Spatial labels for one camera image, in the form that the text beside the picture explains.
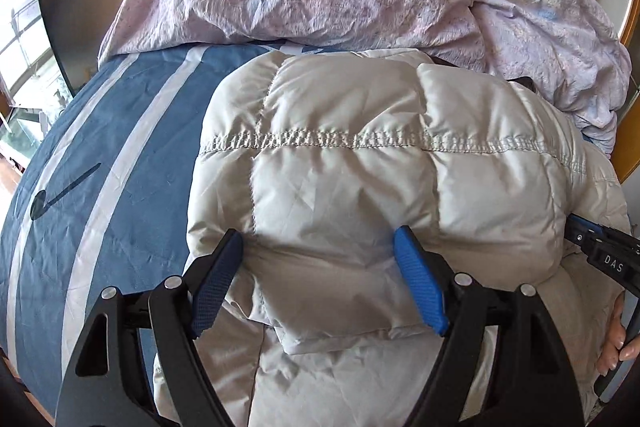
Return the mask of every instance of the puffer jacket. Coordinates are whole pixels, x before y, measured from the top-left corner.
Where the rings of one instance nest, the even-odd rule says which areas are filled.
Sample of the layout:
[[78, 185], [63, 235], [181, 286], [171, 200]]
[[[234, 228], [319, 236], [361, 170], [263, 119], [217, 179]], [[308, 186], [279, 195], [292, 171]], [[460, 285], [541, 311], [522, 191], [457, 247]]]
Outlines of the puffer jacket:
[[[245, 239], [198, 352], [236, 426], [401, 426], [441, 344], [393, 257], [410, 225], [485, 286], [536, 286], [587, 411], [621, 289], [564, 244], [571, 212], [629, 231], [609, 161], [523, 86], [416, 50], [254, 58], [214, 93], [193, 173], [191, 260]], [[488, 328], [465, 415], [494, 348]], [[154, 391], [177, 419], [157, 363]]]

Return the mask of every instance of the blue and black clamp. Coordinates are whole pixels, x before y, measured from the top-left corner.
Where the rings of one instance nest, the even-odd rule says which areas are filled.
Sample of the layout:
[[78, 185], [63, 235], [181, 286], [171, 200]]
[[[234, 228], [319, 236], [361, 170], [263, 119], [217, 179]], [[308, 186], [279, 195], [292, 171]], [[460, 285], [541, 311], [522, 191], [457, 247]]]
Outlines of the blue and black clamp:
[[640, 297], [640, 241], [635, 237], [570, 214], [564, 238], [580, 247], [589, 264]]
[[58, 427], [179, 427], [158, 414], [146, 378], [139, 329], [153, 330], [182, 427], [233, 427], [193, 341], [215, 321], [242, 262], [239, 232], [196, 258], [184, 276], [123, 295], [108, 287], [94, 304], [62, 383]]
[[[444, 338], [405, 426], [584, 425], [569, 358], [532, 285], [485, 288], [425, 250], [409, 227], [396, 231], [394, 254], [422, 319]], [[498, 326], [490, 383], [481, 412], [461, 422], [487, 326]]]

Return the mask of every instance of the black clamp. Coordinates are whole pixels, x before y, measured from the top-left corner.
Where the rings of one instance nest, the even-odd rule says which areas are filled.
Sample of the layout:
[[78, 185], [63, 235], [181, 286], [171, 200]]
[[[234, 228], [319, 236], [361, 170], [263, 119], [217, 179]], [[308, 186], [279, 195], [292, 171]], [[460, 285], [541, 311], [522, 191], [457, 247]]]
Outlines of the black clamp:
[[[454, 274], [441, 256], [422, 249], [409, 227], [396, 232], [394, 253], [425, 323], [444, 336], [406, 427], [584, 425], [571, 365], [532, 286], [496, 291], [468, 274]], [[132, 295], [105, 288], [71, 356], [56, 425], [177, 426], [158, 414], [146, 379], [138, 329], [152, 328], [183, 427], [232, 427], [193, 339], [213, 324], [241, 260], [241, 235], [229, 230], [184, 277]], [[461, 422], [489, 325], [499, 333], [484, 406]]]
[[[564, 238], [577, 245], [591, 266], [618, 282], [628, 292], [640, 298], [640, 241], [620, 230], [592, 223], [570, 214], [564, 227]], [[633, 311], [626, 325], [624, 345], [631, 342], [640, 328], [640, 306]], [[598, 377], [593, 390], [600, 396], [622, 367], [619, 363], [606, 376]]]

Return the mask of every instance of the blue duvet cover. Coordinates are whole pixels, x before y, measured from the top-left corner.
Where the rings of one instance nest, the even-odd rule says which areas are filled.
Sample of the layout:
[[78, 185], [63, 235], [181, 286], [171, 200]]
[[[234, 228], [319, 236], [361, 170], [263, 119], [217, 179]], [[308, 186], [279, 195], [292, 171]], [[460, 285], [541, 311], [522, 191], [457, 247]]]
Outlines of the blue duvet cover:
[[[47, 134], [0, 237], [0, 345], [50, 413], [101, 289], [146, 290], [182, 272], [211, 95], [229, 73], [281, 45], [185, 45], [115, 57]], [[155, 347], [143, 333], [150, 374]]]

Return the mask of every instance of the finger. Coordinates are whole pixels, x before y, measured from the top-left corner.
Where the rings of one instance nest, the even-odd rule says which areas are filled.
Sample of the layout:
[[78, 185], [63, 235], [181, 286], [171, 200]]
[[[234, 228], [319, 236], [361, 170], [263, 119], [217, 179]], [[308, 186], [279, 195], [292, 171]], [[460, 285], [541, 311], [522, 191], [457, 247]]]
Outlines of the finger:
[[618, 350], [616, 346], [611, 344], [610, 342], [605, 342], [604, 346], [602, 346], [602, 353], [598, 362], [596, 363], [596, 368], [601, 375], [606, 375], [609, 369], [615, 369], [618, 365]]
[[638, 353], [640, 353], [640, 336], [634, 338], [620, 351], [620, 360], [635, 359]]
[[616, 346], [617, 349], [622, 349], [625, 344], [626, 331], [620, 317], [611, 317], [609, 323], [609, 330], [607, 331], [607, 341]]
[[622, 317], [622, 310], [625, 308], [625, 292], [622, 292], [616, 298], [616, 302], [613, 304], [613, 312], [612, 317], [620, 318]]

